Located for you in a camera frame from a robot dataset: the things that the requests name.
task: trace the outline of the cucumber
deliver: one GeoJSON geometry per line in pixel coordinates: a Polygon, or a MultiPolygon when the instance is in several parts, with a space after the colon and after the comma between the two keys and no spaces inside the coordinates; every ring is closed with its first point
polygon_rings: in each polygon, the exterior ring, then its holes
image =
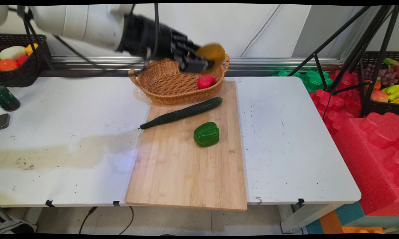
{"type": "Polygon", "coordinates": [[[194,115],[198,115],[200,113],[207,112],[218,107],[222,103],[223,99],[221,97],[214,97],[210,100],[206,100],[204,102],[198,103],[193,106],[186,107],[184,109],[170,112],[157,118],[153,119],[152,121],[146,122],[142,124],[138,129],[147,129],[153,126],[157,126],[160,124],[167,124],[171,123],[180,119],[188,118],[194,115]]]}

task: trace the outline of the green bell pepper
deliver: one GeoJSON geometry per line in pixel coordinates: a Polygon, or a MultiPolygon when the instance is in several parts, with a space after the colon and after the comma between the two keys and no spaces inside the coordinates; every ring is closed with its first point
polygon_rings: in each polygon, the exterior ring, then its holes
{"type": "Polygon", "coordinates": [[[194,131],[194,140],[200,147],[216,144],[219,139],[219,128],[214,122],[202,124],[194,131]]]}

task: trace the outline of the phone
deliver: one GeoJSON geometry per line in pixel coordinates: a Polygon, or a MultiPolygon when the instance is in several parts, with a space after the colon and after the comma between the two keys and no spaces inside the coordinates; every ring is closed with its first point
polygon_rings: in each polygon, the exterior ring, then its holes
{"type": "Polygon", "coordinates": [[[7,128],[9,126],[9,114],[0,115],[0,129],[7,128]]]}

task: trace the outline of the floor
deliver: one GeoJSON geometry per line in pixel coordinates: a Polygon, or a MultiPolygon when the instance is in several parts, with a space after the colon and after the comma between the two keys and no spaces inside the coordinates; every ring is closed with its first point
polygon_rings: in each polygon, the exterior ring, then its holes
{"type": "MultiPolygon", "coordinates": [[[[90,207],[45,207],[37,233],[77,234],[90,207]]],[[[123,235],[246,236],[281,235],[278,206],[249,206],[246,212],[133,207],[134,220],[123,235]]],[[[129,224],[129,207],[98,207],[86,220],[82,234],[118,235],[129,224]]],[[[294,234],[307,234],[306,229],[294,234]]]]}

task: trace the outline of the white table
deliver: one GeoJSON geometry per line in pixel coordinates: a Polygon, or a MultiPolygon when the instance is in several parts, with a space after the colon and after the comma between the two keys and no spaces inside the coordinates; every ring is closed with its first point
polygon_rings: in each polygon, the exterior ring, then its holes
{"type": "MultiPolygon", "coordinates": [[[[289,232],[360,199],[299,78],[225,79],[237,86],[249,204],[304,199],[307,205],[282,217],[289,232]]],[[[142,133],[137,128],[151,103],[142,91],[126,77],[40,77],[10,91],[21,107],[0,130],[1,206],[126,205],[142,133]]]]}

